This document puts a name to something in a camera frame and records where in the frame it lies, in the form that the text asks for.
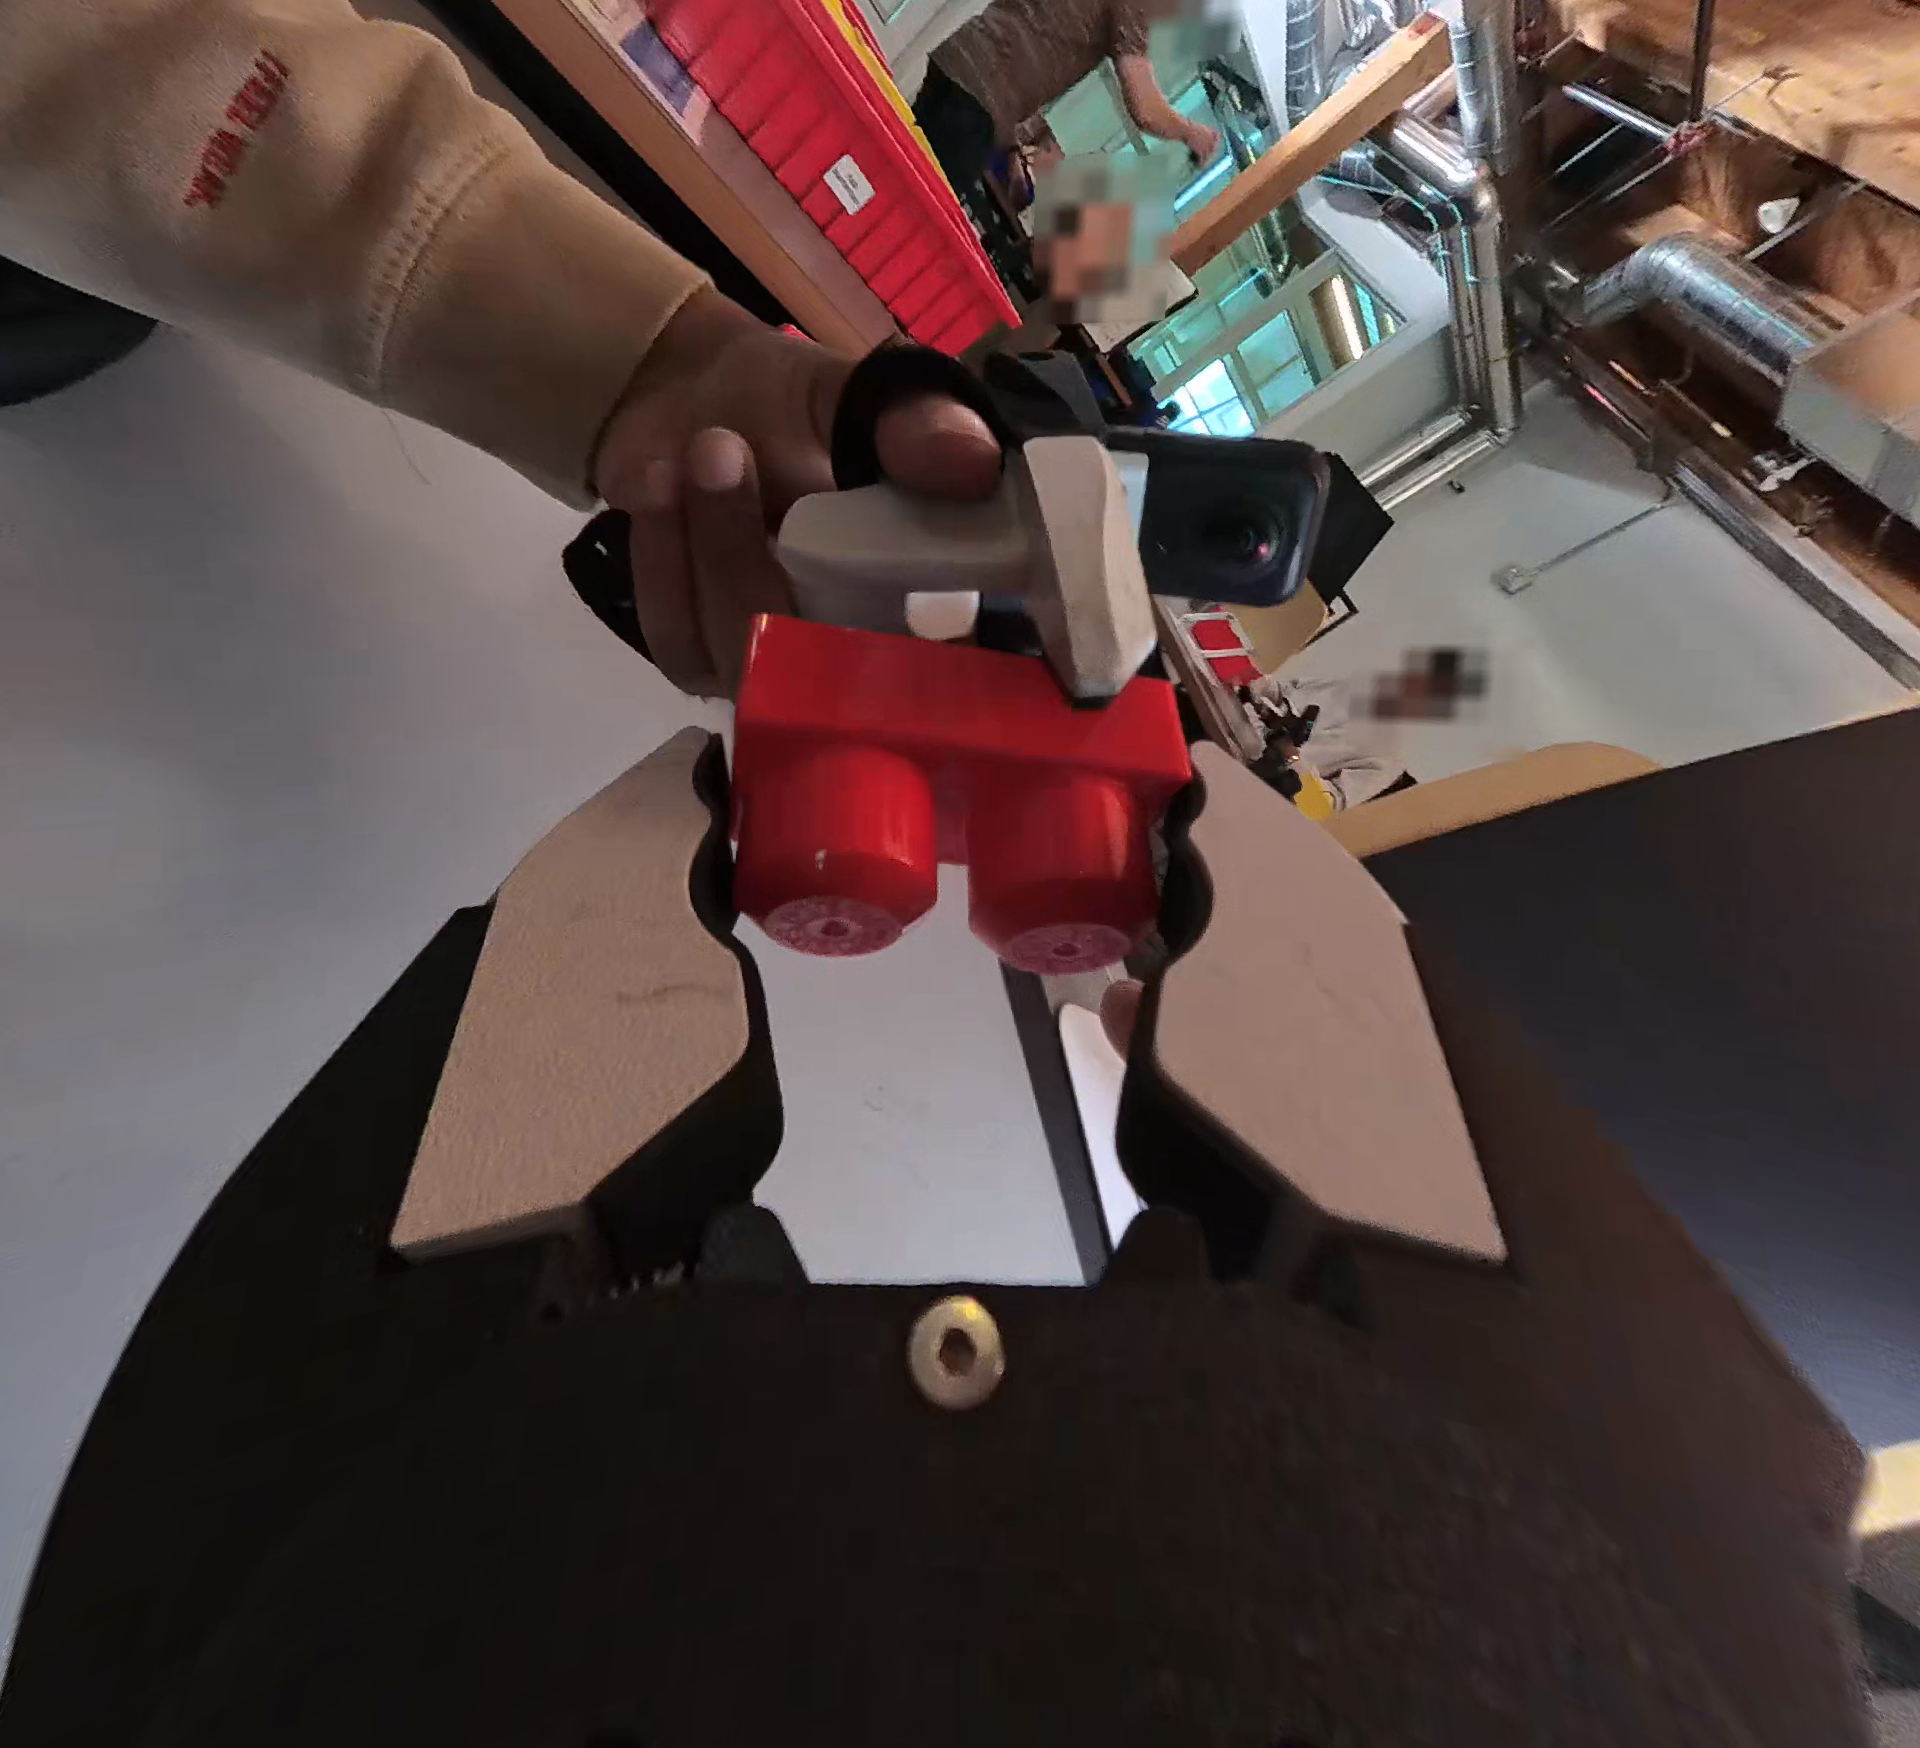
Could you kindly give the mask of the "red ribbed crate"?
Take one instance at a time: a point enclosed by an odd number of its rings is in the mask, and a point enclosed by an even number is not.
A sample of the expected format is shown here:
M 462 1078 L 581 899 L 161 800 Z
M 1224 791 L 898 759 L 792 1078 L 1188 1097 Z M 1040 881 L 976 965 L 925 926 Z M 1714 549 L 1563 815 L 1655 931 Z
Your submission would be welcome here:
M 946 356 L 1018 310 L 854 0 L 644 0 L 666 50 L 780 190 Z

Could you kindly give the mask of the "black board with wooden rim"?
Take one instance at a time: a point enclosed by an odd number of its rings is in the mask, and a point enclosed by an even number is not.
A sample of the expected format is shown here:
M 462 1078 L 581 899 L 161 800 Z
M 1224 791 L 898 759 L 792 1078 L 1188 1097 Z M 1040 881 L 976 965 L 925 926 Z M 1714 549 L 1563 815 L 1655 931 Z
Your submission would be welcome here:
M 1328 499 L 1321 512 L 1317 549 L 1306 589 L 1276 606 L 1236 606 L 1263 678 L 1283 672 L 1313 640 L 1356 617 L 1349 589 L 1360 563 L 1392 534 L 1392 512 L 1352 478 L 1341 456 L 1328 456 Z
M 1809 1682 L 1860 1448 L 1917 1440 L 1917 710 L 1360 866 L 1469 1054 L 1579 1492 L 1735 1678 Z

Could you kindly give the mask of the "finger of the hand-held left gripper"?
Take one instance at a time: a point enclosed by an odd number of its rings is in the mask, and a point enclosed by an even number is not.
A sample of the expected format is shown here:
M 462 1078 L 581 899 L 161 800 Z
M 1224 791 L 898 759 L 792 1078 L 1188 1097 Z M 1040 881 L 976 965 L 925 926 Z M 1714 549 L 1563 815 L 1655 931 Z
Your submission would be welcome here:
M 1020 604 L 1066 704 L 1115 704 L 1157 649 L 1138 521 L 1100 440 L 1040 436 L 1011 466 Z

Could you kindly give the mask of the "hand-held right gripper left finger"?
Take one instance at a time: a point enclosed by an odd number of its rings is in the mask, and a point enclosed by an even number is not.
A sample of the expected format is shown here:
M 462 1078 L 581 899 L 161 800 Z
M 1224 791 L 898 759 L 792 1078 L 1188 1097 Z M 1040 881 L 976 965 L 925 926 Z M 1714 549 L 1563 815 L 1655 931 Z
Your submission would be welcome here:
M 785 1137 L 762 980 L 733 936 L 725 753 L 684 726 L 501 881 L 389 1245 L 575 1240 L 688 1265 Z

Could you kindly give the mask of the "small red bin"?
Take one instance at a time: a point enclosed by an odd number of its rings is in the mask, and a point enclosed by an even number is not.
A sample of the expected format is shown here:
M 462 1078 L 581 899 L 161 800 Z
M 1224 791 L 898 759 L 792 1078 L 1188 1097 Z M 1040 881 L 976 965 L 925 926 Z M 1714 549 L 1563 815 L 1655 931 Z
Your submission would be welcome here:
M 1243 694 L 1263 681 L 1258 655 L 1232 606 L 1187 612 L 1179 617 L 1179 632 L 1219 688 Z

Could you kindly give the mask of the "wooden post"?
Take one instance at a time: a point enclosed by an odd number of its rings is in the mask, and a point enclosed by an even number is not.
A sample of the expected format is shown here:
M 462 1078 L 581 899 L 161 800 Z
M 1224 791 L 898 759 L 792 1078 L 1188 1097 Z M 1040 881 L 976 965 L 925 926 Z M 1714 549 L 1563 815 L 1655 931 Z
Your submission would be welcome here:
M 1321 176 L 1341 151 L 1405 107 L 1453 63 L 1449 12 L 1429 8 L 1382 41 L 1331 94 L 1294 124 L 1219 199 L 1175 227 L 1163 260 L 1188 278 L 1238 234 Z

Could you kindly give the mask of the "person's left hand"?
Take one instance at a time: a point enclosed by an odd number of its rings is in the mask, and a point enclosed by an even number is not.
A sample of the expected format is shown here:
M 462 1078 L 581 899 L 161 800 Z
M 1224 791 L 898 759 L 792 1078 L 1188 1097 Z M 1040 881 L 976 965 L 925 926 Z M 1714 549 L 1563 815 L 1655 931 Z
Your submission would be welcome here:
M 797 612 L 776 538 L 797 499 L 837 483 L 849 378 L 849 356 L 706 287 L 611 410 L 590 483 L 628 518 L 636 629 L 680 694 L 733 698 L 756 622 Z

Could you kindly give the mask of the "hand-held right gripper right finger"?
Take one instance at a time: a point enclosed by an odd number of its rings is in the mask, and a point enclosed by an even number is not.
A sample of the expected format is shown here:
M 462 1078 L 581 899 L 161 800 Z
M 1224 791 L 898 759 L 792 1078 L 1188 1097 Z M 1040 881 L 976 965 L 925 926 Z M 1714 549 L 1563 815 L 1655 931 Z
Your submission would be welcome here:
M 1188 764 L 1115 1110 L 1128 1187 L 1198 1228 L 1213 1278 L 1352 1245 L 1507 1273 L 1397 909 L 1227 753 Z

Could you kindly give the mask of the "red plastic toy block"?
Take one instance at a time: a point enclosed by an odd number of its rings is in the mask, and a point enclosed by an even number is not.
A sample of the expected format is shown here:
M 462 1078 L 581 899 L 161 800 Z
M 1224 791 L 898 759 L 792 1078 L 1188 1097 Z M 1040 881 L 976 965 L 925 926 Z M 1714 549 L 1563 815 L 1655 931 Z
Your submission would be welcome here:
M 1069 706 L 1039 655 L 759 617 L 733 698 L 733 903 L 802 956 L 869 956 L 964 870 L 1009 968 L 1115 968 L 1157 922 L 1152 828 L 1188 784 L 1168 681 Z

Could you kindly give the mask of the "elbow air duct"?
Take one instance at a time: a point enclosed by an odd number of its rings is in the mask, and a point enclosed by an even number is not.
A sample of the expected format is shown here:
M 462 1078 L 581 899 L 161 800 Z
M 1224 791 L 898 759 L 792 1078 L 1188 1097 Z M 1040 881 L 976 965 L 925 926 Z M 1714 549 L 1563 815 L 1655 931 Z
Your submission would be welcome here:
M 1818 466 L 1920 518 L 1920 297 L 1830 329 L 1757 265 L 1667 234 L 1594 278 L 1560 278 L 1556 317 L 1602 329 L 1667 314 L 1695 345 L 1776 389 L 1776 429 Z

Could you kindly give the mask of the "person's left forearm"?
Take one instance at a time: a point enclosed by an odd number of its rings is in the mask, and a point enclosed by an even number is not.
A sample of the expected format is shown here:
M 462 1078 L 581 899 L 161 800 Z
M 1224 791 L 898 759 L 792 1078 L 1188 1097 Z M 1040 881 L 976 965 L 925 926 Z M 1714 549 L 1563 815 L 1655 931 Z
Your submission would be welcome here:
M 708 278 L 348 0 L 4 0 L 4 260 L 249 345 L 590 504 L 617 410 L 712 429 Z

